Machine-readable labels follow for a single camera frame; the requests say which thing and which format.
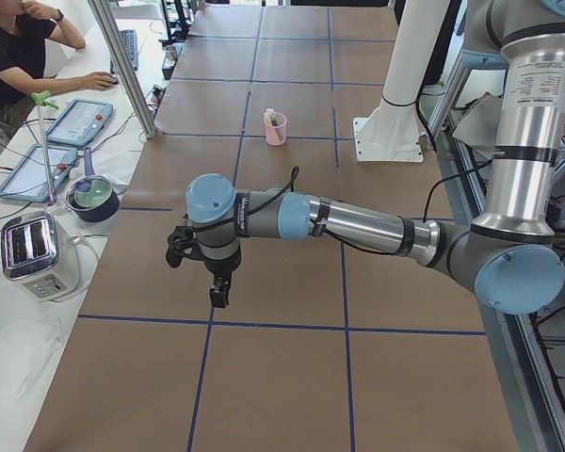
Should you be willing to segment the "yellow marker pen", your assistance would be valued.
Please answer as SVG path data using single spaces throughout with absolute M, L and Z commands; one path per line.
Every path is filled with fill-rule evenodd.
M 266 127 L 266 142 L 271 145 L 279 145 L 283 142 L 281 126 L 276 111 L 267 108 L 264 113 L 264 123 Z

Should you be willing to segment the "pink mesh pen holder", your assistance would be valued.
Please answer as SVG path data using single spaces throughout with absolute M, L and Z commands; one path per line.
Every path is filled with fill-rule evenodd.
M 283 145 L 286 141 L 287 118 L 283 113 L 267 109 L 264 113 L 266 143 L 272 146 Z

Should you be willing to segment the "dark blue pot with lid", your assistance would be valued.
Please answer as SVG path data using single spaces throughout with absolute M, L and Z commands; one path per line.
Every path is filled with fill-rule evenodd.
M 65 203 L 80 219 L 97 223 L 116 214 L 120 199 L 113 184 L 95 174 L 90 146 L 84 148 L 83 158 L 84 177 L 70 187 Z

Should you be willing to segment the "silver toaster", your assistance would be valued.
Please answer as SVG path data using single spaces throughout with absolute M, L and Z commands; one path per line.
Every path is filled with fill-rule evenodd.
M 39 300 L 69 295 L 80 283 L 77 250 L 49 212 L 31 212 L 5 223 L 1 260 L 5 278 Z

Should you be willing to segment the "upper blue teach pendant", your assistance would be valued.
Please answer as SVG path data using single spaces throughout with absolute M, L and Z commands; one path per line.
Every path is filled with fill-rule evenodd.
M 49 143 L 82 148 L 91 143 L 110 121 L 113 104 L 74 99 L 46 132 Z

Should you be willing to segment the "blue teach pendant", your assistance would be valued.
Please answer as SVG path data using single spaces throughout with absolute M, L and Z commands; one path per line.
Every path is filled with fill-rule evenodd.
M 74 99 L 46 132 L 49 143 L 82 148 L 91 143 L 110 121 L 113 104 Z
M 69 177 L 78 159 L 75 148 L 49 144 L 48 156 L 54 189 Z M 49 199 L 43 148 L 33 145 L 0 185 L 0 198 L 23 202 L 47 202 Z

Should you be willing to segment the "lower blue teach pendant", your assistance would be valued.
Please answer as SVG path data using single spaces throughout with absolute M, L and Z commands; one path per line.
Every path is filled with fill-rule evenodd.
M 69 177 L 78 159 L 75 148 L 49 144 L 48 156 L 54 189 Z M 49 199 L 43 148 L 33 145 L 0 185 L 0 198 L 23 202 L 47 202 Z

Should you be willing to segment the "small metal cup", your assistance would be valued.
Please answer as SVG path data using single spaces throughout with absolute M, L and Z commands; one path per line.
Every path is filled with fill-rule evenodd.
M 167 45 L 164 48 L 166 60 L 175 62 L 177 60 L 177 50 L 174 45 Z

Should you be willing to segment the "metal rod green clip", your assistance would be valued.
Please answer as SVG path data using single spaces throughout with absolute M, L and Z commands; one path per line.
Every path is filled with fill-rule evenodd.
M 48 201 L 47 201 L 48 206 L 52 206 L 57 202 L 57 196 L 54 188 L 53 176 L 51 170 L 48 141 L 46 136 L 46 127 L 45 127 L 44 115 L 43 115 L 43 109 L 46 106 L 50 106 L 53 109 L 58 109 L 57 105 L 49 101 L 51 97 L 52 97 L 52 93 L 49 90 L 31 93 L 31 99 L 34 101 L 34 104 L 36 106 L 39 128 L 40 128 L 40 143 L 42 147 L 42 156 L 44 161 L 44 170 L 45 170 L 46 184 L 48 190 Z

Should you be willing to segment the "black keyboard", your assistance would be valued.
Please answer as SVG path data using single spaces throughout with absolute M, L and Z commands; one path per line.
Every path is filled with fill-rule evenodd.
M 138 69 L 137 32 L 134 29 L 119 31 L 124 51 L 134 71 Z

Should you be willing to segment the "seated person black shirt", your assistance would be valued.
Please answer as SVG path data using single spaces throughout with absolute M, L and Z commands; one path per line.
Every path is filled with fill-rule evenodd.
M 45 75 L 47 41 L 74 50 L 85 38 L 64 13 L 38 1 L 0 1 L 0 127 L 14 135 L 35 107 L 33 93 L 53 95 L 91 89 L 104 91 L 117 84 L 108 72 L 70 78 Z

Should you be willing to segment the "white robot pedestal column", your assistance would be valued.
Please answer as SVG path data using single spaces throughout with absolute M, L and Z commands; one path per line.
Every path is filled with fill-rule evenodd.
M 404 3 L 379 106 L 353 120 L 358 161 L 423 161 L 416 105 L 438 38 L 454 29 L 459 9 L 459 1 Z

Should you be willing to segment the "aluminium frame post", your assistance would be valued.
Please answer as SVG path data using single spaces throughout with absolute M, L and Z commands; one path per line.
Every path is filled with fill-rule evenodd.
M 119 29 L 111 13 L 111 7 L 105 0 L 88 0 L 88 4 L 103 34 L 114 67 L 118 71 L 118 79 L 123 85 L 145 137 L 152 138 L 156 133 L 153 116 L 145 102 L 145 95 L 124 49 Z

